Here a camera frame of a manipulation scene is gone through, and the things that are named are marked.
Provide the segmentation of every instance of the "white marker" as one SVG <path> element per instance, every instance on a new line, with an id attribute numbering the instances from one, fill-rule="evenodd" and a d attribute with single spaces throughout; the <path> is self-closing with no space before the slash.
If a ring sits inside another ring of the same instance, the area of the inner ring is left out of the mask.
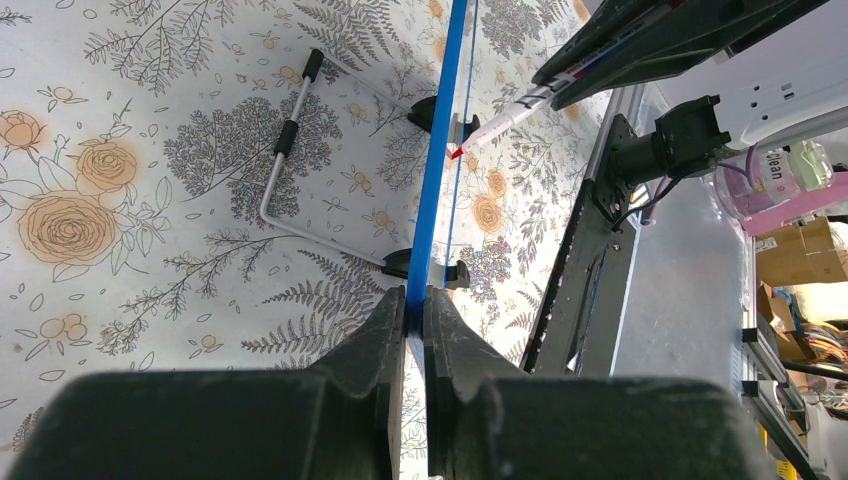
<path id="1" fill-rule="evenodd" d="M 499 113 L 495 118 L 486 122 L 485 125 L 481 126 L 477 129 L 477 131 L 469 135 L 459 149 L 451 155 L 451 158 L 457 158 L 467 152 L 470 148 L 483 145 L 507 129 L 521 123 L 525 118 L 542 108 L 542 106 L 550 104 L 557 92 L 568 85 L 571 85 L 572 82 L 582 77 L 583 74 L 600 63 L 610 52 L 614 51 L 633 35 L 641 31 L 646 26 L 656 22 L 671 10 L 672 8 L 670 6 L 661 5 L 645 13 L 624 27 L 619 34 L 613 36 L 613 38 L 607 43 L 596 48 L 585 58 L 554 75 L 545 83 L 540 84 L 538 87 L 530 90 L 518 100 L 509 104 L 506 109 Z"/>

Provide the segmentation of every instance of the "black clip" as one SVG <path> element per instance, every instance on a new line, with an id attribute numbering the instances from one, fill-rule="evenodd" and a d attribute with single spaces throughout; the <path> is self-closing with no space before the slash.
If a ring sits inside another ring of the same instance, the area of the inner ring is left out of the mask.
<path id="1" fill-rule="evenodd" d="M 386 265 L 380 268 L 380 271 L 385 275 L 406 280 L 409 278 L 409 258 L 411 255 L 411 248 L 390 253 L 383 259 Z M 462 260 L 458 260 L 456 265 L 452 267 L 445 267 L 431 259 L 430 276 L 444 278 L 445 288 L 449 290 L 471 286 L 471 275 L 468 272 L 468 266 Z"/>
<path id="2" fill-rule="evenodd" d="M 436 97 L 427 97 L 424 100 L 417 102 L 412 106 L 412 111 L 410 111 L 406 118 L 415 124 L 418 128 L 426 131 L 427 133 L 432 133 L 433 129 L 433 116 L 436 114 Z M 480 118 L 477 115 L 473 115 L 471 117 L 470 123 L 461 123 L 457 121 L 458 124 L 462 125 L 462 140 L 465 141 L 472 133 L 474 133 L 478 128 L 480 128 Z"/>

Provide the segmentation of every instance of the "plastic bottle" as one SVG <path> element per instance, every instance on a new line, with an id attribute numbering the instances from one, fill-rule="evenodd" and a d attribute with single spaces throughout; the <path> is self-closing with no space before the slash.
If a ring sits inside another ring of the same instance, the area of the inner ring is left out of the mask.
<path id="1" fill-rule="evenodd" d="M 722 162 L 714 173 L 715 187 L 730 216 L 749 217 L 833 183 L 833 168 L 821 145 L 804 140 L 789 150 L 753 151 Z"/>

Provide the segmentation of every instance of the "black foam grip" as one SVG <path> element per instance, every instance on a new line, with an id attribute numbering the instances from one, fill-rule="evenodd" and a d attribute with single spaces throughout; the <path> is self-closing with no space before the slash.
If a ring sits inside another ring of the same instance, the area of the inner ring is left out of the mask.
<path id="1" fill-rule="evenodd" d="M 284 157 L 288 157 L 291 153 L 291 147 L 294 145 L 294 137 L 297 136 L 297 122 L 286 120 L 283 124 L 283 129 L 280 130 L 280 138 L 277 139 L 277 145 L 274 146 L 274 153 L 282 153 Z"/>
<path id="2" fill-rule="evenodd" d="M 306 61 L 306 67 L 303 69 L 303 78 L 309 77 L 313 82 L 318 78 L 318 70 L 321 69 L 321 64 L 324 62 L 324 52 L 313 49 L 309 54 L 309 60 Z"/>

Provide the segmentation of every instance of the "blue plastic strip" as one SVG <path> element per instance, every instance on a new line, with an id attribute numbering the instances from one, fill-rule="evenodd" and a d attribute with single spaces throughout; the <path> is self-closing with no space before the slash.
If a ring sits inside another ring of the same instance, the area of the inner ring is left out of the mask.
<path id="1" fill-rule="evenodd" d="M 430 255 L 436 228 L 436 213 L 439 208 L 439 189 L 442 185 L 442 169 L 445 164 L 445 149 L 451 126 L 450 115 L 456 90 L 459 54 L 462 49 L 462 28 L 465 25 L 467 7 L 468 0 L 454 0 L 451 7 L 442 74 L 439 78 L 439 93 L 436 98 L 436 111 L 433 115 L 433 128 L 430 133 L 430 148 L 427 152 L 427 165 L 424 167 L 424 182 L 421 186 L 418 221 L 415 224 L 412 255 L 409 258 L 406 315 L 410 321 L 408 325 L 410 334 L 418 333 L 418 335 L 421 335 L 422 333 L 421 316 L 424 299 L 427 296 Z"/>
<path id="2" fill-rule="evenodd" d="M 468 106 L 471 104 L 471 79 L 474 76 L 473 65 L 474 65 L 474 52 L 477 48 L 477 0 L 474 0 L 474 23 L 471 24 L 471 62 L 469 62 L 472 67 L 472 71 L 468 73 L 468 85 L 465 86 L 465 109 L 462 111 L 463 122 L 468 121 Z M 456 162 L 456 181 L 454 181 L 453 185 L 453 205 L 456 205 L 457 197 L 459 196 L 459 178 L 462 174 L 462 157 L 460 157 L 459 161 Z M 450 235 L 448 236 L 448 247 L 445 250 L 445 265 L 450 264 L 450 252 L 451 252 L 451 243 L 453 243 L 453 222 L 456 220 L 456 209 L 451 210 L 451 221 L 448 225 L 448 231 Z"/>

